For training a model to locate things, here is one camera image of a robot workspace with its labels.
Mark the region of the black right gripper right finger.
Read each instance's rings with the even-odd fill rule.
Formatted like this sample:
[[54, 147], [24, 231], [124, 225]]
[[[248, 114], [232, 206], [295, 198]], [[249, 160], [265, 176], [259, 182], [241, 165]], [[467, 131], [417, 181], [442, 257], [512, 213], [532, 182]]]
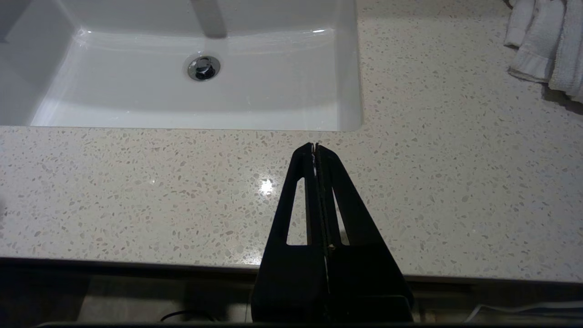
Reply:
[[315, 145], [336, 320], [412, 320], [414, 296], [335, 152]]

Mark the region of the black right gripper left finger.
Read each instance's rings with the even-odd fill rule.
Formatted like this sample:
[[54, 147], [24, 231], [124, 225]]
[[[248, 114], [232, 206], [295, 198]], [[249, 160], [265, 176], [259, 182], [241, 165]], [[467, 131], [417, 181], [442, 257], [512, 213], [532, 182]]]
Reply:
[[[296, 149], [285, 181], [251, 296], [253, 320], [323, 320], [327, 296], [325, 241], [314, 145]], [[306, 245], [289, 245], [297, 183], [304, 179]]]

